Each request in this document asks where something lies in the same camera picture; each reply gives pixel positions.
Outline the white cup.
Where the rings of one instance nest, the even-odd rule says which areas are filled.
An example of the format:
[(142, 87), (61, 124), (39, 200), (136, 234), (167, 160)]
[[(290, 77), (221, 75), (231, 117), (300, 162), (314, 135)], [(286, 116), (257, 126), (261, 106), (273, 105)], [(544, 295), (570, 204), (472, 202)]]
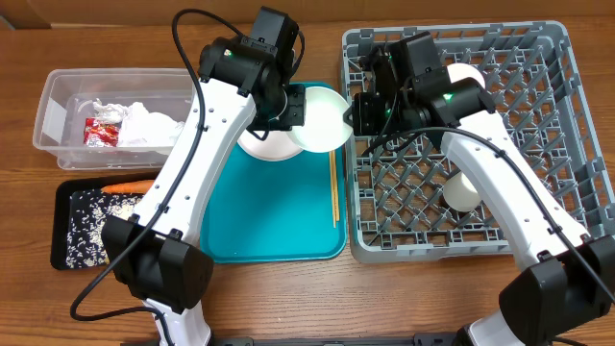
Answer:
[(469, 212), (481, 203), (480, 195), (465, 174), (459, 172), (443, 185), (445, 202), (454, 210)]

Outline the red snack wrapper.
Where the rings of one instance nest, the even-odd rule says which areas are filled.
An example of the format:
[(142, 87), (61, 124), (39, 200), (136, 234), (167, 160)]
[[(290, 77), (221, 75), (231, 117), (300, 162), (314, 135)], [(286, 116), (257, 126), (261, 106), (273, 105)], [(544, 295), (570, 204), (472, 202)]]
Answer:
[(119, 128), (96, 118), (86, 119), (84, 145), (87, 147), (115, 147), (118, 143)]

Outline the white napkin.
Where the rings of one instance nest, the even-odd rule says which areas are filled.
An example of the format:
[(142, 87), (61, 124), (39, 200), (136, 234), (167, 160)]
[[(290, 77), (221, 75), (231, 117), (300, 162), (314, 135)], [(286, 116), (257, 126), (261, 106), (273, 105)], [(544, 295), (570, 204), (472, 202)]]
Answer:
[(184, 129), (183, 121), (173, 120), (161, 112), (149, 112), (142, 103), (134, 102), (122, 117), (118, 147), (173, 147)]

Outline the food scraps pile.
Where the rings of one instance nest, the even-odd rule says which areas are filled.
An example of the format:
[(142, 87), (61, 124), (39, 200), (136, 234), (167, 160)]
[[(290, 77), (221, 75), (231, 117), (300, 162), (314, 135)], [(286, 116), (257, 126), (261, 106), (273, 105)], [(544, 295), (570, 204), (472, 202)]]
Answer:
[(141, 194), (108, 194), (101, 189), (74, 192), (69, 199), (65, 264), (69, 269), (110, 263), (101, 237), (109, 216), (127, 220)]

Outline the foil wrapper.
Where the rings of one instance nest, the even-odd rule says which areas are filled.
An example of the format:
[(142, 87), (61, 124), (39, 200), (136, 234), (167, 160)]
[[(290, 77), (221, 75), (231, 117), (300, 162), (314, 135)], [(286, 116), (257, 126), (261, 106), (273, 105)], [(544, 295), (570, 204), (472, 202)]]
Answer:
[(128, 115), (129, 108), (120, 104), (103, 104), (100, 99), (93, 103), (95, 118), (103, 123), (118, 124)]

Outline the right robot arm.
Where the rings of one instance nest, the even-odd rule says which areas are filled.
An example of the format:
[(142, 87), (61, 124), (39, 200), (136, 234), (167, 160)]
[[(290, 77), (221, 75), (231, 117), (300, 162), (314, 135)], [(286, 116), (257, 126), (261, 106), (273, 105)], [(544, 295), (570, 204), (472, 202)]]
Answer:
[(427, 136), (476, 189), (504, 231), (519, 268), (496, 312), (462, 327), (457, 345), (547, 345), (609, 313), (614, 239), (593, 237), (562, 208), (512, 142), (480, 71), (444, 64), (422, 32), (371, 48), (373, 75), (345, 119), (381, 147)]

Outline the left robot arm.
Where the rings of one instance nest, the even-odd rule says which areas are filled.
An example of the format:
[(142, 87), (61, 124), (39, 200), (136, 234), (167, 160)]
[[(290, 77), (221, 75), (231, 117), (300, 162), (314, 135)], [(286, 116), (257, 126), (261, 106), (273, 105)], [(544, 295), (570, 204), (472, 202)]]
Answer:
[(304, 120), (305, 89), (289, 80), (295, 37), (217, 38), (189, 75), (196, 91), (169, 158), (128, 219), (102, 230), (109, 270), (141, 300), (161, 345), (208, 345), (201, 299), (213, 260), (198, 245), (203, 214), (245, 130), (287, 131)]

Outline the orange carrot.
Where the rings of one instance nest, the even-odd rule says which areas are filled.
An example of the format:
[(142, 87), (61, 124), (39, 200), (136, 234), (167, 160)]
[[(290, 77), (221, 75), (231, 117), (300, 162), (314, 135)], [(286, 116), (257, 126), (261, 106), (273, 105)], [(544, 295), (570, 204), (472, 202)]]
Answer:
[(154, 180), (141, 180), (116, 185), (107, 185), (101, 191), (108, 194), (145, 194), (154, 184)]

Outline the green-rimmed white bowl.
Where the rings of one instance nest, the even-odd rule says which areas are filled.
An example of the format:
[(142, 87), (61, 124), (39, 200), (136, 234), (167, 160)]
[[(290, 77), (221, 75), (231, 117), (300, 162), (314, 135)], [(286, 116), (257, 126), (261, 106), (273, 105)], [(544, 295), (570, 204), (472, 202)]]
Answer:
[(353, 128), (344, 122), (350, 109), (347, 101), (335, 90), (323, 86), (306, 88), (305, 123), (294, 126), (289, 139), (298, 147), (312, 153), (326, 153), (342, 146)]

